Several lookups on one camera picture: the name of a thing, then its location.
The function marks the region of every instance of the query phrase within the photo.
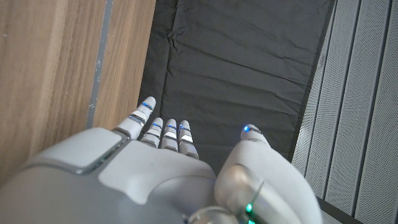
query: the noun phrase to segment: gray louvered panel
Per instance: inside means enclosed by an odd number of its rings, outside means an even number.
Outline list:
[[[328,60],[312,137],[306,179],[315,195],[325,196],[331,151],[345,85],[359,1],[337,2]]]
[[[317,70],[315,71],[311,92],[308,96],[307,107],[305,108],[303,122],[298,134],[296,147],[292,159],[292,164],[295,166],[301,174],[305,175],[305,168],[307,167],[308,153],[310,150],[313,123],[318,108],[319,91],[322,84],[323,71],[326,63],[326,55],[328,53],[328,46],[330,40],[330,30],[333,24],[333,12],[331,13],[328,30],[325,34],[325,40],[319,56]]]
[[[389,0],[362,0],[325,200],[352,215]]]
[[[398,2],[389,31],[374,104],[355,218],[396,223],[398,199]]]

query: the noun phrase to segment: robotic hand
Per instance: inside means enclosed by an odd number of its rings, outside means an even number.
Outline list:
[[[170,119],[164,126],[156,118],[137,140],[154,107],[148,97],[114,130],[83,131],[32,158],[0,188],[0,220],[322,222],[310,186],[255,126],[243,127],[241,142],[216,178],[199,160],[188,121],[177,126]]]

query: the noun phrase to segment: wrinkled black cloth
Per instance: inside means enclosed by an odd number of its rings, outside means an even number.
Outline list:
[[[330,3],[158,0],[139,101],[155,97],[151,119],[188,120],[216,173],[249,123],[287,157]]]

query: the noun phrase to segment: wood grain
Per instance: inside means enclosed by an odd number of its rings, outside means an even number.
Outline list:
[[[114,128],[136,109],[155,0],[114,0],[94,126]]]
[[[0,1],[0,182],[85,129],[104,5]]]

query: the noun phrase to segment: robot finger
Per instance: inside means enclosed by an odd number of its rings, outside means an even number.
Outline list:
[[[167,121],[164,128],[164,135],[162,143],[160,144],[161,149],[170,149],[178,152],[177,145],[177,124],[174,119]]]
[[[155,108],[155,105],[155,98],[151,96],[146,98],[144,102],[142,102],[138,108],[124,119],[114,130],[124,133],[133,140],[137,139],[142,127],[148,121],[149,115]]]
[[[178,129],[178,151],[186,156],[199,159],[197,149],[193,145],[188,121],[181,121]]]
[[[148,131],[142,137],[141,142],[157,148],[157,146],[159,146],[160,133],[162,132],[162,128],[163,128],[162,118],[155,118],[154,122],[151,124]]]
[[[241,141],[258,141],[269,145],[261,131],[252,124],[243,127],[241,131]]]

